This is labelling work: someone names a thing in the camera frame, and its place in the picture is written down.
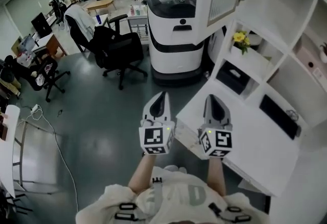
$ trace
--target blue bottle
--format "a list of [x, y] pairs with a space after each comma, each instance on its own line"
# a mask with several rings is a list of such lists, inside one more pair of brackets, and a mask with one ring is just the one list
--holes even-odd
[[97, 14], [97, 20], [98, 20], [98, 23], [101, 24], [101, 18], [98, 14]]

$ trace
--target backpack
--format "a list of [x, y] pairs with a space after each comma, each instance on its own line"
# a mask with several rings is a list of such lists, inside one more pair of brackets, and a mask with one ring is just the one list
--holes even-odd
[[57, 17], [60, 17], [61, 16], [60, 7], [62, 7], [62, 3], [59, 0], [52, 0], [52, 7], [55, 11], [55, 15]]

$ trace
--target flower pot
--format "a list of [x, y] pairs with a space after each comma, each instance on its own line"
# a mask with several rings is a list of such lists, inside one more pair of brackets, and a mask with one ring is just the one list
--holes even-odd
[[242, 56], [242, 50], [233, 45], [230, 49], [230, 52], [233, 56]]
[[327, 55], [325, 54], [325, 52], [323, 50], [320, 51], [320, 59], [323, 63], [327, 63]]

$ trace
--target white jacket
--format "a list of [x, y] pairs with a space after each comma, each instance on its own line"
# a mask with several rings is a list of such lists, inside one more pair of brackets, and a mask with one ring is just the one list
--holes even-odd
[[[152, 177], [162, 179], [162, 202], [158, 212], [155, 209], [155, 190], [151, 188], [136, 196], [128, 187], [111, 185], [106, 187], [104, 194], [93, 204], [89, 205], [76, 216], [77, 224], [169, 224], [183, 220], [194, 223], [229, 224], [228, 219], [247, 214], [252, 217], [251, 221], [244, 224], [269, 224], [269, 216], [251, 206], [249, 199], [236, 193], [221, 197], [210, 189], [206, 183], [199, 178], [183, 174], [181, 172], [170, 172], [165, 169], [154, 167]], [[140, 222], [119, 221], [114, 218], [120, 212], [121, 203], [133, 202], [143, 213]], [[222, 212], [217, 217], [209, 208], [214, 203]], [[228, 206], [238, 207], [242, 213], [231, 213]]]
[[[70, 6], [65, 12], [65, 17], [66, 15], [72, 17], [76, 21], [82, 34], [85, 36], [86, 40], [90, 42], [94, 36], [96, 26], [96, 22], [93, 18], [78, 5]], [[64, 18], [64, 23], [68, 31], [70, 31], [71, 28], [68, 25], [66, 18]]]

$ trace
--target yellow flower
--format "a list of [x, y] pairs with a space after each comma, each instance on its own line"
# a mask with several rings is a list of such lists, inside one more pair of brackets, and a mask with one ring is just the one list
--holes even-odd
[[249, 37], [245, 37], [244, 42], [245, 42], [247, 45], [250, 45], [250, 39], [249, 39]]
[[245, 35], [242, 33], [234, 33], [233, 38], [235, 42], [242, 42], [245, 38]]

